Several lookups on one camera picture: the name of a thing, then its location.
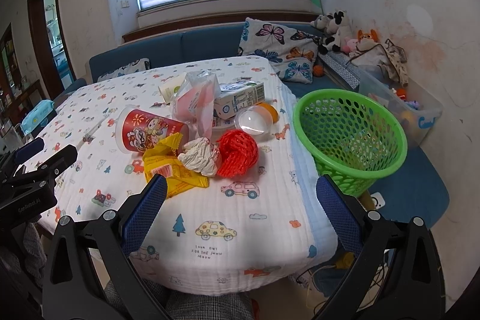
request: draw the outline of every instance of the pink butterfly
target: pink butterfly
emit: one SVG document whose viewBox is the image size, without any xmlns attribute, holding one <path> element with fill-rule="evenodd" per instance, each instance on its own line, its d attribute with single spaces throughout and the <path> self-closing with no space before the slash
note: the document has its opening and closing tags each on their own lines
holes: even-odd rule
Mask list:
<svg viewBox="0 0 480 320">
<path fill-rule="evenodd" d="M 283 33 L 285 33 L 284 29 L 282 29 L 279 26 L 274 27 L 271 24 L 264 24 L 263 28 L 261 28 L 257 33 L 255 33 L 255 36 L 258 36 L 258 37 L 274 36 L 280 44 L 285 45 L 285 40 L 283 39 Z"/>
</svg>

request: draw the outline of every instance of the window sill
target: window sill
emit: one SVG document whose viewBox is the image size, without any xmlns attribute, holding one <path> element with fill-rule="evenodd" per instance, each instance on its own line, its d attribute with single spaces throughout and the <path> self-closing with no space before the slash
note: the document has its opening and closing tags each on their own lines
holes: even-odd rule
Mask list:
<svg viewBox="0 0 480 320">
<path fill-rule="evenodd" d="M 319 13 L 310 0 L 182 0 L 137 14 L 139 28 L 178 22 L 195 17 L 244 12 Z"/>
</svg>

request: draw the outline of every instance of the plaid pants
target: plaid pants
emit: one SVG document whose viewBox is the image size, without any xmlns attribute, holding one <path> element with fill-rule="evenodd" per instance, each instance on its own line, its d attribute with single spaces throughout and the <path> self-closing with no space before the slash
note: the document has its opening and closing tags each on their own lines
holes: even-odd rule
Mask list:
<svg viewBox="0 0 480 320">
<path fill-rule="evenodd" d="M 143 283 L 175 320 L 254 320 L 251 300 L 246 293 L 211 297 L 177 292 L 148 280 Z M 112 307 L 129 317 L 112 281 L 106 285 L 105 295 Z"/>
</svg>

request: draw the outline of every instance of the red paper cup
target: red paper cup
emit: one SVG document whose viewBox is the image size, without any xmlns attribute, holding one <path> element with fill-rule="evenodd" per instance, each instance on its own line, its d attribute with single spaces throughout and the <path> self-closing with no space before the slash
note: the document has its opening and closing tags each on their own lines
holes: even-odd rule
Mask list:
<svg viewBox="0 0 480 320">
<path fill-rule="evenodd" d="M 127 106 L 120 113 L 115 128 L 115 139 L 124 153 L 145 152 L 174 133 L 181 133 L 180 150 L 188 142 L 188 126 L 169 118 L 161 117 L 135 106 Z"/>
</svg>

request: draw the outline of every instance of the pink plush toy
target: pink plush toy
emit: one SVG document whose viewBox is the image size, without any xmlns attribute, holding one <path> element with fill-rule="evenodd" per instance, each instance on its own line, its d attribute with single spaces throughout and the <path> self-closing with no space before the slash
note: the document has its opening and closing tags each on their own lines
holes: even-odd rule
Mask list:
<svg viewBox="0 0 480 320">
<path fill-rule="evenodd" d="M 347 39 L 346 45 L 342 47 L 342 52 L 348 55 L 350 52 L 356 51 L 358 43 L 357 39 Z"/>
</svg>

